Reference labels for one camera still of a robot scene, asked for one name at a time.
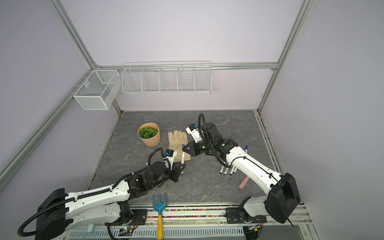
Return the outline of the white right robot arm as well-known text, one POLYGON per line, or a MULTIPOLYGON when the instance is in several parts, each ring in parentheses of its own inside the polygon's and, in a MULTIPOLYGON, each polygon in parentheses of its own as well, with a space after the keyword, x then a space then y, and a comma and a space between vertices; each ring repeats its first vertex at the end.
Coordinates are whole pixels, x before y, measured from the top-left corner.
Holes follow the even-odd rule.
POLYGON ((183 147, 192 157, 200 154, 214 156, 224 168, 236 168, 254 181, 265 193, 263 197, 247 197, 232 217, 250 223, 257 216, 268 215, 284 224, 300 204, 301 198, 295 178, 282 175, 258 162, 234 140, 223 139, 213 123, 203 126, 191 124, 186 129, 193 140, 183 147))

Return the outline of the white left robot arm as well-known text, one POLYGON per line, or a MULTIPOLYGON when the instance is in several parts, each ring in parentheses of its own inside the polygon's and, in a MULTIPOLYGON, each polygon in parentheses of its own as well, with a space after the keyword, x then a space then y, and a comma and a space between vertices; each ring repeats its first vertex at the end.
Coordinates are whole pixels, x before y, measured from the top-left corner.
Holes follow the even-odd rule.
POLYGON ((129 201, 147 195, 168 180, 176 183, 185 167, 181 163, 154 162, 109 186, 71 193, 57 189, 21 224, 17 234, 51 240, 70 229, 97 222, 128 224, 134 217, 129 201))

